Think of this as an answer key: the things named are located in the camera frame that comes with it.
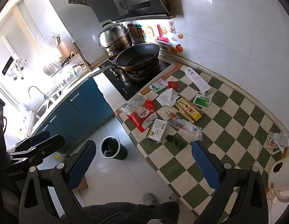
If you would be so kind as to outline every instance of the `small red wrapper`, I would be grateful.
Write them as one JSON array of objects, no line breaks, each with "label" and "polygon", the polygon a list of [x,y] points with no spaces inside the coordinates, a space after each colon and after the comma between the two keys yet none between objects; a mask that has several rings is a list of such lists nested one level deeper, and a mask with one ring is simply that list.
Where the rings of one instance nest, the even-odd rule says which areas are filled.
[{"label": "small red wrapper", "polygon": [[180,89],[180,85],[178,82],[169,81],[169,82],[167,82],[167,84],[168,84],[168,89],[170,89],[170,88],[172,88],[174,90]]}]

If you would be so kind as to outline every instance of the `blue gripper pad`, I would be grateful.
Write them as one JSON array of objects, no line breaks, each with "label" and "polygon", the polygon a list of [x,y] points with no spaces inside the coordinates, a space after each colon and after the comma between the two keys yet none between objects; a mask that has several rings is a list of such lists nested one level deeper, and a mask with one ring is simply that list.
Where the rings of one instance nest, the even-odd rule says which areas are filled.
[{"label": "blue gripper pad", "polygon": [[217,169],[196,142],[192,143],[191,152],[210,188],[218,191],[221,182]]},{"label": "blue gripper pad", "polygon": [[75,189],[79,186],[95,155],[96,143],[92,141],[68,173],[69,190]]}]

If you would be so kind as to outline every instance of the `white countertop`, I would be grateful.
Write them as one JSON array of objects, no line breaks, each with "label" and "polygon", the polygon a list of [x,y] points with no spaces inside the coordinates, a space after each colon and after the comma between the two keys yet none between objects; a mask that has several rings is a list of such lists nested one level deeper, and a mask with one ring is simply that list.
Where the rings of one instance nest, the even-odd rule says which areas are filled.
[{"label": "white countertop", "polygon": [[[152,84],[154,81],[159,79],[162,75],[168,73],[171,71],[175,65],[173,64],[175,61],[168,59],[163,56],[159,56],[159,59],[166,61],[170,63],[171,65],[167,67],[164,71],[162,71],[160,74],[158,74],[156,77],[154,77],[149,83],[147,83],[142,89],[139,90],[142,91],[144,88],[148,87],[150,84]],[[33,126],[31,131],[28,130],[28,135],[32,136],[34,135],[42,126],[42,124],[51,116],[51,114],[68,98],[70,94],[72,94],[77,88],[79,88],[85,81],[87,81],[88,76],[93,73],[94,71],[99,70],[98,67],[94,68],[92,72],[88,72],[85,75],[83,75],[77,82],[75,82],[73,85],[70,84],[70,86],[67,86],[63,89],[63,94],[60,98],[58,98],[50,107],[46,110],[46,112],[42,115],[42,117],[38,120],[38,122]],[[100,75],[93,78],[98,85],[99,90],[103,94],[104,98],[108,102],[108,104],[111,106],[113,111],[116,111],[119,109],[126,100],[124,97],[116,90],[116,88],[112,85],[112,83],[109,81],[109,79],[104,75],[104,73],[101,73]]]}]

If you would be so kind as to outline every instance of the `trash can white rim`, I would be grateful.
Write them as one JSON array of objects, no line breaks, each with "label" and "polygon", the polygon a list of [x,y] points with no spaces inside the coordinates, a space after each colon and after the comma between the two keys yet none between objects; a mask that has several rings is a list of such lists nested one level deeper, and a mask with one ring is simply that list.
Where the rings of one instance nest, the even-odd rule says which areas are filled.
[{"label": "trash can white rim", "polygon": [[[104,142],[106,139],[108,139],[108,138],[114,138],[114,139],[116,139],[116,140],[118,141],[118,151],[116,152],[115,155],[109,156],[109,157],[105,156],[105,155],[103,154],[103,151],[102,151],[102,144],[103,144],[103,142]],[[119,140],[118,138],[116,138],[115,136],[107,136],[107,137],[105,137],[105,138],[101,141],[101,144],[100,144],[100,153],[101,153],[101,155],[102,155],[103,157],[105,157],[105,158],[114,158],[115,156],[118,155],[119,152],[120,152],[120,140]]]}]

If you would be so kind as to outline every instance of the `black trash can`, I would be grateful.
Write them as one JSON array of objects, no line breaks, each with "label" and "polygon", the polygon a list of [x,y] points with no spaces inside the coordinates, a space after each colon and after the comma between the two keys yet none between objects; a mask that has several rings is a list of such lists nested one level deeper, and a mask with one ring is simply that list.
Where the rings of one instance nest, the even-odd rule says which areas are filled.
[{"label": "black trash can", "polygon": [[115,136],[108,136],[102,140],[100,153],[105,158],[115,158],[118,160],[124,160],[128,155],[127,149]]}]

